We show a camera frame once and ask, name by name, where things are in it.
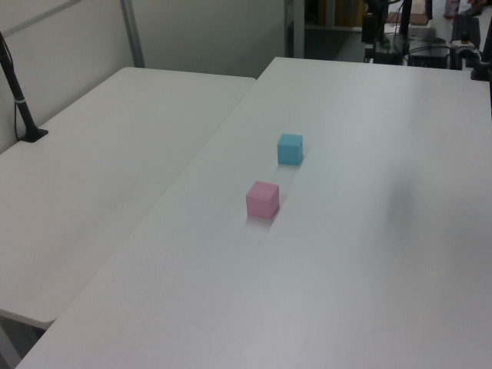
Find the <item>white table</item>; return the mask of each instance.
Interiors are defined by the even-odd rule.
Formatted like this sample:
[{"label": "white table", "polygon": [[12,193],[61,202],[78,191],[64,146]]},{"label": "white table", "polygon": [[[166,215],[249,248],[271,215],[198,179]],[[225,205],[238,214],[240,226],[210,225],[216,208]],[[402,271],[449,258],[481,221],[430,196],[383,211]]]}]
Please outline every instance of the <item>white table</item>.
[{"label": "white table", "polygon": [[47,328],[253,83],[125,68],[0,155],[0,315]]},{"label": "white table", "polygon": [[275,59],[19,369],[490,367],[490,127],[465,72]]}]

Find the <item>metal frame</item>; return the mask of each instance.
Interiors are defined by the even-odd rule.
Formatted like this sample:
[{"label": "metal frame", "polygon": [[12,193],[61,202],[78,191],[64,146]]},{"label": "metal frame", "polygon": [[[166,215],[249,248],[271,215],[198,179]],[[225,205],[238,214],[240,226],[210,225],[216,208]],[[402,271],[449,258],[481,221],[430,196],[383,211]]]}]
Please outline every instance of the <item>metal frame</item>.
[{"label": "metal frame", "polygon": [[304,58],[304,0],[294,0],[294,57]]},{"label": "metal frame", "polygon": [[133,64],[137,68],[145,68],[144,53],[141,50],[140,37],[138,36],[137,21],[131,0],[120,0],[123,18],[125,20],[128,41],[130,42]]},{"label": "metal frame", "polygon": [[21,356],[18,354],[14,345],[8,338],[7,334],[0,324],[0,355],[3,357],[7,365],[13,369],[21,362]]}]

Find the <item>blue cube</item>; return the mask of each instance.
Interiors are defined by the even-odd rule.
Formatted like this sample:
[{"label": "blue cube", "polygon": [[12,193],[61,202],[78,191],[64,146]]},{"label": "blue cube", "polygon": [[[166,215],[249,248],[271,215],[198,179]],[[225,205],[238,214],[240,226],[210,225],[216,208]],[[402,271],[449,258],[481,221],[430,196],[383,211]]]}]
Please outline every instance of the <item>blue cube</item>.
[{"label": "blue cube", "polygon": [[277,143],[278,164],[299,165],[302,161],[302,136],[283,134]]}]

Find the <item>wall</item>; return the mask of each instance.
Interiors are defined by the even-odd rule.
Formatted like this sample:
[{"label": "wall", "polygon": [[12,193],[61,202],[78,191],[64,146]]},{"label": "wall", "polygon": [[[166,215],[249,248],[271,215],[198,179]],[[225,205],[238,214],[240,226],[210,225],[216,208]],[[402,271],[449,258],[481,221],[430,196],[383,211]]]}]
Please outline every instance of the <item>wall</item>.
[{"label": "wall", "polygon": [[0,2],[0,31],[4,34],[8,33],[12,28],[76,1],[80,0],[35,0],[35,2],[32,0],[15,0],[13,2]]},{"label": "wall", "polygon": [[[82,0],[5,40],[37,125],[133,65],[119,0]],[[0,152],[15,143],[13,105],[0,72]]]},{"label": "wall", "polygon": [[285,55],[285,0],[134,0],[147,68],[257,78]]}]

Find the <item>cube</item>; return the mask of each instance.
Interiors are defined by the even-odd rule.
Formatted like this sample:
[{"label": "cube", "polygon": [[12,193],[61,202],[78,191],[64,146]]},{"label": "cube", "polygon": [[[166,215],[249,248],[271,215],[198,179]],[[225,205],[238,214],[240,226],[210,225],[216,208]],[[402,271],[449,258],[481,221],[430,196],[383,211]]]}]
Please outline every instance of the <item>cube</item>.
[{"label": "cube", "polygon": [[252,217],[272,219],[279,207],[277,184],[256,181],[246,194],[246,209]]},{"label": "cube", "polygon": [[302,161],[302,136],[283,134],[277,143],[278,164],[299,165]]}]

